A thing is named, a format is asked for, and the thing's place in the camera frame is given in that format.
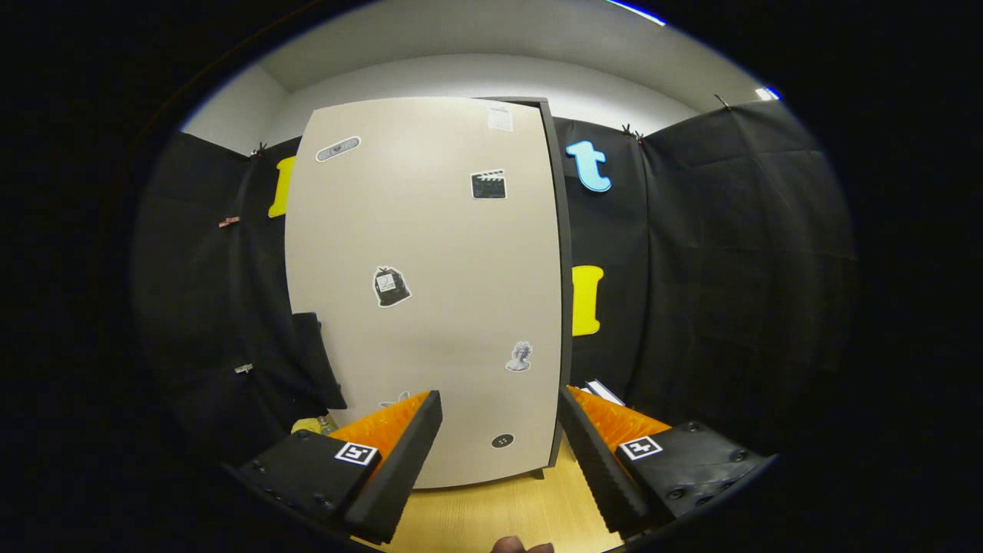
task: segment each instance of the wooden table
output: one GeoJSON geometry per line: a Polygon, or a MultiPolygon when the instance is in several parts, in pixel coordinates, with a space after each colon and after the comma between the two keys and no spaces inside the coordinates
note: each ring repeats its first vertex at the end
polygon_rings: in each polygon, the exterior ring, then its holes
{"type": "Polygon", "coordinates": [[[566,436],[556,466],[543,473],[543,480],[520,475],[414,491],[392,542],[373,547],[489,553],[507,535],[519,536],[526,547],[551,541],[557,553],[598,553],[623,543],[617,533],[607,531],[566,436]]]}

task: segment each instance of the statue head sticker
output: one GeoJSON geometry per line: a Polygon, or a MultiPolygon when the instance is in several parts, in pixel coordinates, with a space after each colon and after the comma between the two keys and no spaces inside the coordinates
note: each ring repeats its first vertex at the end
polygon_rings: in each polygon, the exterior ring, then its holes
{"type": "Polygon", "coordinates": [[[512,359],[505,363],[505,368],[513,373],[529,370],[529,356],[533,354],[533,346],[527,341],[520,341],[512,348],[512,359]]]}

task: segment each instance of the clapperboard sticker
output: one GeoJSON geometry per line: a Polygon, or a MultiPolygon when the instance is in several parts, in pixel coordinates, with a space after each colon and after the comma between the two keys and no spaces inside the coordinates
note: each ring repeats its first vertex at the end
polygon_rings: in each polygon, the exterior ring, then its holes
{"type": "Polygon", "coordinates": [[[351,442],[344,445],[341,451],[334,456],[335,459],[352,462],[354,464],[361,464],[368,466],[369,462],[378,453],[378,450],[372,446],[363,446],[361,444],[353,444],[351,442]]]}
{"type": "Polygon", "coordinates": [[[655,455],[656,453],[663,450],[663,447],[656,443],[655,440],[646,436],[645,438],[639,438],[638,440],[632,440],[631,442],[625,442],[618,446],[621,450],[628,455],[628,458],[632,461],[637,461],[642,457],[648,457],[649,455],[655,455]]]}
{"type": "Polygon", "coordinates": [[[471,173],[471,197],[475,200],[503,200],[505,169],[471,173]]]}

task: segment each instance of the white cabinet door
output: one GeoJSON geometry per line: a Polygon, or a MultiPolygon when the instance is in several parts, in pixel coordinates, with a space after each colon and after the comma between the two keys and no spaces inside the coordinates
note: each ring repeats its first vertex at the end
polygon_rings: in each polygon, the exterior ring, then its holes
{"type": "Polygon", "coordinates": [[[286,217],[291,306],[323,322],[340,425],[440,390],[417,488],[548,464],[562,301],[539,109],[414,97],[317,110],[286,217]],[[518,342],[528,357],[513,359],[518,342]]]}

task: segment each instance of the backpack sticker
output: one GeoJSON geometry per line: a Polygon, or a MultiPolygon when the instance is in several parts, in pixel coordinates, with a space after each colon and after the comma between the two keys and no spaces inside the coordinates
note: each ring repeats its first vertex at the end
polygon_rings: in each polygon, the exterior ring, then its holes
{"type": "Polygon", "coordinates": [[[413,296],[403,274],[389,266],[379,266],[373,276],[379,307],[392,307],[413,296]]]}

